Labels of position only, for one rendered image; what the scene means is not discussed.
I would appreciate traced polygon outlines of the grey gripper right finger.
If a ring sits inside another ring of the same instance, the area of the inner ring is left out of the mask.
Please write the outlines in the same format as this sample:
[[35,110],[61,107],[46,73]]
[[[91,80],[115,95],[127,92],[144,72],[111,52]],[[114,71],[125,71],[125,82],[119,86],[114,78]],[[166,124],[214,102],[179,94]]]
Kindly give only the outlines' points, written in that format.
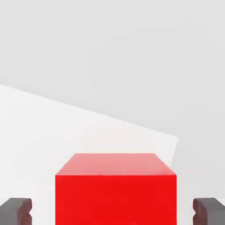
[[216,198],[193,200],[193,225],[225,225],[225,206]]

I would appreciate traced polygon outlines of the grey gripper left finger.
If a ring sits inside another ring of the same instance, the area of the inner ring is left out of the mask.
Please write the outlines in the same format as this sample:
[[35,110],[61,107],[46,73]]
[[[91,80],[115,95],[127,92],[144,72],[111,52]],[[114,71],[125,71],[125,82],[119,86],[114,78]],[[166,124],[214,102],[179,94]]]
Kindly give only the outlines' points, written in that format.
[[32,225],[32,200],[9,198],[0,206],[0,225]]

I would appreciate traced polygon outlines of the small red cube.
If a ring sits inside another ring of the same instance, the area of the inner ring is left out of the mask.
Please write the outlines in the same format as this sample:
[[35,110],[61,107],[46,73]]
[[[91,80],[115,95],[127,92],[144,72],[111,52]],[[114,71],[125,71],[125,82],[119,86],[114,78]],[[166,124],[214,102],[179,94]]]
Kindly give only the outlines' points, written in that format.
[[55,225],[177,225],[177,176],[153,153],[78,153],[55,176]]

